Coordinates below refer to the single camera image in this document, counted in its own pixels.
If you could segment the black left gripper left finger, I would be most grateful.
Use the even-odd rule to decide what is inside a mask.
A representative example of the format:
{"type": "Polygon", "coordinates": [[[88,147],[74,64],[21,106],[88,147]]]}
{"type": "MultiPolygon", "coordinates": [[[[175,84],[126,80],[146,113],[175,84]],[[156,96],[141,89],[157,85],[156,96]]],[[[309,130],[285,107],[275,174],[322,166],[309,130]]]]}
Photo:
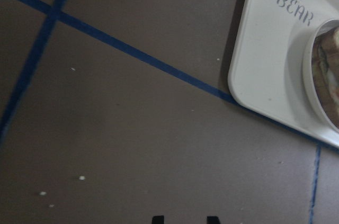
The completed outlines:
{"type": "Polygon", "coordinates": [[[153,216],[151,224],[164,224],[164,216],[153,216]]]}

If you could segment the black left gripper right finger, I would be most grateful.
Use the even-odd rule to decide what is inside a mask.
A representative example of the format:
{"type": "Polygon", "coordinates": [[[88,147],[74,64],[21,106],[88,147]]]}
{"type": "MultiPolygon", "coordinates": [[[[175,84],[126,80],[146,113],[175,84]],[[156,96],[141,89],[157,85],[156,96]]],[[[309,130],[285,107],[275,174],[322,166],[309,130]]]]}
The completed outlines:
{"type": "Polygon", "coordinates": [[[207,224],[221,224],[218,216],[207,216],[207,224]]]}

